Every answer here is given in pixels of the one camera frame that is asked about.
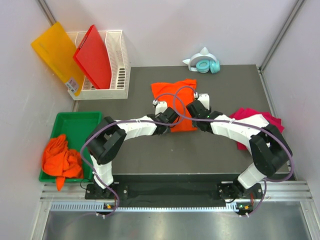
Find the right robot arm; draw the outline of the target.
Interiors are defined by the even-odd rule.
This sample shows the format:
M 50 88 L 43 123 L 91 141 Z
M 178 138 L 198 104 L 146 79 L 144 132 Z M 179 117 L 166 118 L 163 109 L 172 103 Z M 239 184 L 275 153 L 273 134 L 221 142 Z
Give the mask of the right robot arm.
M 200 100 L 187 105 L 192 122 L 203 132 L 223 136 L 246 147 L 253 163 L 232 182 L 232 198 L 245 198 L 259 181 L 272 177 L 293 153 L 279 129 L 262 114 L 235 120 L 211 111 Z

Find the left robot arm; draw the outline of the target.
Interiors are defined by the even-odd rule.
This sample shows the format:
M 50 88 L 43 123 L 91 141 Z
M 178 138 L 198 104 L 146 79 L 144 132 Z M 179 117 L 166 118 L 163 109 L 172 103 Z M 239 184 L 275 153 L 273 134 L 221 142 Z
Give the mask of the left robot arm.
M 86 199 L 108 199 L 114 191 L 112 161 L 124 141 L 142 136 L 162 135 L 179 120 L 178 114 L 167 107 L 156 114 L 127 121 L 105 117 L 85 142 L 93 163 L 93 183 L 87 186 Z

